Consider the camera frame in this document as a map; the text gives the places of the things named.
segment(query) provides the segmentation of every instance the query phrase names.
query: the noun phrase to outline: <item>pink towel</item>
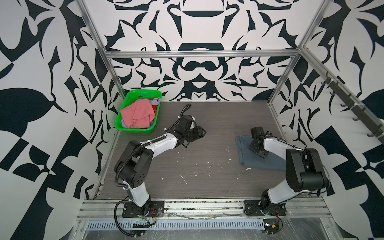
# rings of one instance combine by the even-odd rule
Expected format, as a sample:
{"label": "pink towel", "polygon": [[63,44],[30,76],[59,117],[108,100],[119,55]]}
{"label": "pink towel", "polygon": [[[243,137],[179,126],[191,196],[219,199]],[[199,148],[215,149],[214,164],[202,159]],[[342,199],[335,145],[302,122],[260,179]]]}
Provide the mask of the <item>pink towel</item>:
{"label": "pink towel", "polygon": [[155,118],[155,112],[148,99],[134,102],[120,112],[127,128],[149,128],[150,122]]}

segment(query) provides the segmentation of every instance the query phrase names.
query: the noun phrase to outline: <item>green basket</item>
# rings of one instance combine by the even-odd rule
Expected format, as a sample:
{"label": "green basket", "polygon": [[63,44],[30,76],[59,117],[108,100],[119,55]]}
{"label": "green basket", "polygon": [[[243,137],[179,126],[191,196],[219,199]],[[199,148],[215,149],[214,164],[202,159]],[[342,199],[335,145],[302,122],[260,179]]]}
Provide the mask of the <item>green basket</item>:
{"label": "green basket", "polygon": [[[136,89],[132,90],[129,93],[127,93],[127,96],[125,96],[124,102],[122,103],[121,109],[125,108],[126,106],[131,105],[134,103],[137,99],[154,99],[154,98],[162,98],[163,95],[160,91],[157,90],[150,90],[150,89]],[[138,128],[123,128],[121,125],[121,113],[119,112],[118,117],[115,121],[115,127],[119,131],[124,131],[126,133],[142,133],[142,134],[149,134],[153,132],[153,129],[155,128],[157,116],[159,114],[160,104],[157,106],[157,112],[156,117],[153,121],[153,125],[149,128],[145,129],[138,129]]]}

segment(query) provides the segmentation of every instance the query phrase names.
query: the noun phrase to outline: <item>folded blue garment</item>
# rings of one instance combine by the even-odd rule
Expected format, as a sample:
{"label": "folded blue garment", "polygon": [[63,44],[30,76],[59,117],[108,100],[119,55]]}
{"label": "folded blue garment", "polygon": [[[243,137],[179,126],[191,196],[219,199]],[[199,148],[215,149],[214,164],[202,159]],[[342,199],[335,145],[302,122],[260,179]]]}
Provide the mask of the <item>folded blue garment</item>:
{"label": "folded blue garment", "polygon": [[245,167],[257,167],[260,169],[285,171],[285,160],[270,152],[264,159],[249,149],[253,138],[239,135],[235,138],[239,151],[239,161]]}

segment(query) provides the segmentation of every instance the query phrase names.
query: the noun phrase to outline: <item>scratch mark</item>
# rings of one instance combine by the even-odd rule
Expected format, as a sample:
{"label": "scratch mark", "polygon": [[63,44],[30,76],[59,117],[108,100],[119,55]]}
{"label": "scratch mark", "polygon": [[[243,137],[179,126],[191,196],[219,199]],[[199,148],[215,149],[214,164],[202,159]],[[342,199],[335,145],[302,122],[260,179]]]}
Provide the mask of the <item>scratch mark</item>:
{"label": "scratch mark", "polygon": [[185,179],[183,178],[183,176],[181,176],[181,174],[179,174],[180,177],[184,180],[185,184],[188,186],[188,183],[185,181]]}

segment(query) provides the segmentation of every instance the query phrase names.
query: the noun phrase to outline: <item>patterned panel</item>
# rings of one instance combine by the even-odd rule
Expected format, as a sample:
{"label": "patterned panel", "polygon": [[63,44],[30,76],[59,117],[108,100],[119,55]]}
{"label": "patterned panel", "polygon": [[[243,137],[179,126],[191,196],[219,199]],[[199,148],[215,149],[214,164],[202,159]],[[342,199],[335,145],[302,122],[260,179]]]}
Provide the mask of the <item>patterned panel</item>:
{"label": "patterned panel", "polygon": [[321,0],[86,0],[110,51],[292,49]]}
{"label": "patterned panel", "polygon": [[308,44],[372,112],[384,119],[384,3],[336,0]]}
{"label": "patterned panel", "polygon": [[384,146],[301,58],[273,106],[287,141],[318,150],[331,185],[323,194],[336,223],[359,239],[384,237]]}
{"label": "patterned panel", "polygon": [[0,11],[1,238],[68,238],[122,100],[73,0]]}
{"label": "patterned panel", "polygon": [[157,89],[164,100],[268,100],[289,57],[114,59],[126,91]]}

